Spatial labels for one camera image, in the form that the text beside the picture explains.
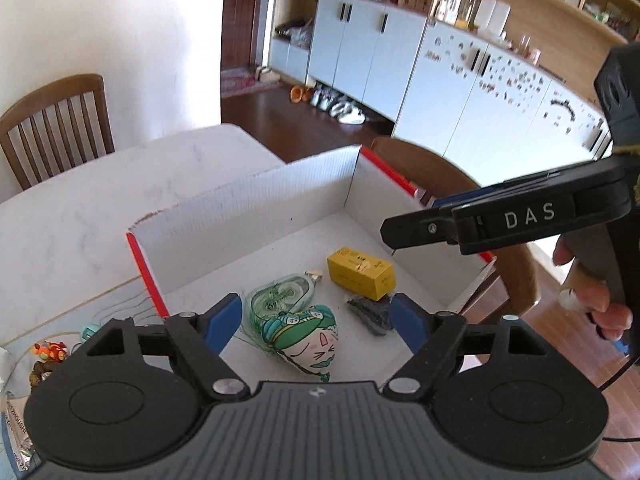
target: white table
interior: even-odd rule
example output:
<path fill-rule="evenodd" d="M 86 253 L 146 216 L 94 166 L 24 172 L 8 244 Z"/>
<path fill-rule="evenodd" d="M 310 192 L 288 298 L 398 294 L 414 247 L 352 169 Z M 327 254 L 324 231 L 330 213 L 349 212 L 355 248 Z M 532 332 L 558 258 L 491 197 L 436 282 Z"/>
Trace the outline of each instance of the white table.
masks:
<path fill-rule="evenodd" d="M 125 232 L 145 214 L 282 164 L 222 124 L 113 153 L 2 203 L 0 345 L 139 275 Z"/>

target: storage box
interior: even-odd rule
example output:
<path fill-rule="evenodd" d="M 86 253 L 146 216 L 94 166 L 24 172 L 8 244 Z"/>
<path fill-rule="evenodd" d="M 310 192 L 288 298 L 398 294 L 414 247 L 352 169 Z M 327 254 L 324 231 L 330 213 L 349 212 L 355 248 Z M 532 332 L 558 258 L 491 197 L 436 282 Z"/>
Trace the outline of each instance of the storage box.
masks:
<path fill-rule="evenodd" d="M 377 301 L 396 288 L 394 266 L 387 260 L 343 247 L 326 264 L 332 282 L 370 300 Z"/>
<path fill-rule="evenodd" d="M 428 312 L 457 312 L 491 264 L 447 244 L 395 253 L 386 247 L 383 220 L 420 209 L 414 192 L 369 150 L 352 146 L 150 212 L 127 238 L 161 316 L 204 312 L 229 292 L 242 296 L 288 274 L 326 271 L 327 256 L 345 246 L 392 261 L 396 290 Z M 331 380 L 383 384 L 411 352 L 396 332 L 369 333 L 344 296 L 343 288 L 323 279 L 314 297 L 332 309 L 340 334 Z M 261 380 L 310 380 L 247 341 L 237 332 L 221 357 L 252 388 Z"/>

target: small yellow package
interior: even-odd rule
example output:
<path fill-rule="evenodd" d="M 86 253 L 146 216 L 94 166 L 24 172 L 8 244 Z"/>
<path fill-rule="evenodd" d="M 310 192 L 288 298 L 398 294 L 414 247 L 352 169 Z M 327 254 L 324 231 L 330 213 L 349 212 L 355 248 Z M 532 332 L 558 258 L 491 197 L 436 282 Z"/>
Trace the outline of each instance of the small yellow package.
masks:
<path fill-rule="evenodd" d="M 326 263 L 332 282 L 370 300 L 377 301 L 396 288 L 394 266 L 386 260 L 343 247 Z"/>

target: rug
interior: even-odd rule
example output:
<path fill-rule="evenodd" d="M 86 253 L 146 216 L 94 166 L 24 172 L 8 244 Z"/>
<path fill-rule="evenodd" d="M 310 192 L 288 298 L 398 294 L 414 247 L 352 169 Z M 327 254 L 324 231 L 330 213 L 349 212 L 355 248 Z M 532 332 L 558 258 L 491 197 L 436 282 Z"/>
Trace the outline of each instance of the rug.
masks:
<path fill-rule="evenodd" d="M 279 81 L 256 81 L 251 67 L 231 68 L 220 72 L 220 97 L 251 94 L 280 86 Z"/>

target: round black disc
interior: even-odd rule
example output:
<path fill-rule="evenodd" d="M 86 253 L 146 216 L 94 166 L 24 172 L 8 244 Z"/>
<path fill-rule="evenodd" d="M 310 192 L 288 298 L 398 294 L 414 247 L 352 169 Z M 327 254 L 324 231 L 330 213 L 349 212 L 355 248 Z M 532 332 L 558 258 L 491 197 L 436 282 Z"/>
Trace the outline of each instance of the round black disc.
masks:
<path fill-rule="evenodd" d="M 175 374 L 142 358 L 70 361 L 35 389 L 25 408 L 43 458 L 83 470 L 129 468 L 150 462 L 193 427 L 196 393 Z"/>
<path fill-rule="evenodd" d="M 444 433 L 479 459 L 509 468 L 545 469 L 592 455 L 607 424 L 604 397 L 577 370 L 484 366 L 437 391 L 433 413 Z"/>

